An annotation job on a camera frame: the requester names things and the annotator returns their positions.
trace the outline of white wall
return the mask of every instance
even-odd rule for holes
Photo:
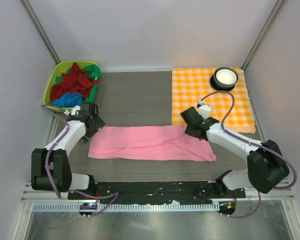
[[[61,61],[241,66],[275,0],[30,0]]]
[[[12,239],[31,152],[47,140],[40,104],[54,65],[19,1],[0,0],[0,240]]]
[[[245,79],[262,131],[296,167],[300,206],[300,0],[287,1]]]

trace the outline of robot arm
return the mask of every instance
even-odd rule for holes
[[[194,107],[188,108],[181,113],[181,116],[187,124],[186,134],[221,145],[247,162],[247,169],[231,170],[222,175],[222,182],[228,190],[254,187],[259,192],[267,194],[289,175],[289,168],[282,159],[251,145],[250,142],[253,139],[226,129],[227,132],[246,140],[246,143],[226,133],[217,119],[207,117],[210,110],[211,107],[204,104],[198,108],[198,111]],[[253,140],[253,143],[265,146],[281,155],[280,149],[274,141],[268,140],[262,143]]]
[[[31,155],[31,186],[34,190],[53,191],[45,169],[48,156],[53,181],[60,192],[86,190],[94,179],[91,175],[72,173],[68,156],[79,140],[88,141],[103,126],[104,121],[98,116],[98,107],[94,103],[83,102],[75,106],[67,119],[67,125],[61,133],[44,148],[36,148]]]

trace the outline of red cloth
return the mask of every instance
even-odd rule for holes
[[[69,73],[62,73],[62,81],[51,88],[50,101],[61,98],[65,93],[80,93],[83,98],[89,97],[93,85],[98,80],[90,81],[88,74],[82,71],[76,62],[73,63]]]

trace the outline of metal floor panel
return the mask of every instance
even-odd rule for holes
[[[257,201],[237,203],[236,215],[251,212]],[[292,240],[280,200],[263,200],[246,219],[230,219],[217,212],[108,212],[78,218],[75,212],[33,212],[26,240]]]

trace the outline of cable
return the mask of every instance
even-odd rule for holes
[[[260,195],[260,192],[257,191],[257,193],[258,193],[258,196],[259,196],[258,205],[255,207],[255,209],[251,213],[249,213],[247,215],[243,215],[243,216],[232,216],[232,215],[227,215],[227,214],[222,213],[222,216],[225,216],[225,217],[231,218],[231,219],[246,219],[246,218],[252,216],[253,214],[255,214],[258,211],[258,209],[260,207],[260,204],[261,204],[261,195]]]
[[[293,185],[296,184],[297,182],[297,171],[295,169],[295,167],[291,164],[291,162],[289,160],[287,160],[284,156],[280,155],[279,153],[273,151],[272,149],[268,148],[268,147],[265,147],[265,146],[262,146],[260,144],[257,144],[255,142],[249,142],[248,140],[245,140],[235,134],[233,134],[232,132],[229,132],[226,128],[225,128],[225,121],[226,121],[226,118],[229,116],[229,114],[231,113],[231,111],[233,110],[234,106],[235,106],[235,96],[229,92],[229,91],[224,91],[224,90],[220,90],[220,91],[215,91],[215,92],[212,92],[212,93],[209,93],[208,95],[204,96],[203,98],[201,98],[201,101],[203,101],[204,99],[210,97],[211,95],[214,95],[214,94],[219,94],[219,93],[225,93],[225,94],[229,94],[232,98],[232,104],[231,104],[231,107],[230,109],[228,110],[228,112],[226,113],[226,115],[223,117],[222,121],[221,121],[221,128],[222,130],[227,133],[228,135],[232,136],[233,138],[235,139],[238,139],[246,144],[250,144],[252,146],[255,146],[255,147],[258,147],[258,148],[261,148],[271,154],[274,154],[275,156],[281,158],[292,170],[293,172],[293,180],[290,184],[288,184],[287,186],[282,186],[282,187],[278,187],[278,186],[275,186],[274,189],[279,189],[279,190],[284,190],[284,189],[289,189],[291,188]],[[247,214],[247,215],[244,215],[244,216],[231,216],[231,215],[226,215],[224,213],[222,213],[223,216],[226,216],[228,218],[232,218],[232,219],[245,219],[245,218],[248,218],[250,216],[252,216],[253,214],[255,214],[257,212],[257,210],[259,209],[260,207],[260,204],[261,204],[261,195],[260,195],[260,192],[257,191],[258,193],[258,196],[259,196],[259,200],[258,200],[258,205],[256,206],[256,208],[253,210],[253,212]]]
[[[114,197],[104,208],[102,208],[100,211],[97,211],[97,212],[94,212],[90,215],[90,217],[94,217],[94,216],[97,216],[101,213],[103,213],[118,197],[119,193],[116,192],[114,194],[111,194],[109,196],[90,196],[88,194],[85,194],[84,192],[82,191],[78,191],[78,190],[75,190],[74,191],[75,193],[78,193],[78,194],[81,194],[89,199],[96,199],[96,200],[102,200],[102,199],[109,199],[111,197]],[[70,221],[66,222],[65,224],[61,225],[61,226],[52,226],[52,227],[47,227],[47,229],[51,229],[51,230],[56,230],[56,229],[62,229],[63,227],[67,226],[68,224],[72,223],[73,221],[77,220],[77,219],[80,219],[81,217],[78,216],[78,217],[75,217],[73,219],[71,219]]]
[[[234,196],[234,205],[236,205],[237,204],[237,194],[236,194],[235,190],[233,191],[233,196]]]
[[[51,183],[51,186],[56,194],[56,196],[58,197],[58,199],[61,199],[61,193],[59,192],[56,184],[55,184],[55,181],[51,175],[51,172],[50,172],[50,169],[49,169],[49,157],[50,157],[50,154],[52,152],[52,150],[55,148],[55,146],[61,141],[61,139],[63,139],[67,133],[69,132],[70,128],[69,128],[69,124],[66,120],[64,120],[61,116],[59,116],[58,114],[54,113],[53,111],[49,110],[47,107],[55,107],[57,109],[60,109],[62,110],[63,112],[65,112],[65,110],[59,106],[55,106],[55,105],[52,105],[52,104],[43,104],[40,106],[42,110],[50,113],[51,115],[53,115],[54,117],[56,117],[57,119],[61,120],[66,126],[67,128],[65,129],[64,133],[55,141],[55,143],[50,147],[50,149],[48,150],[46,156],[45,156],[45,163],[44,163],[44,168],[46,170],[46,174],[50,180],[50,183]]]

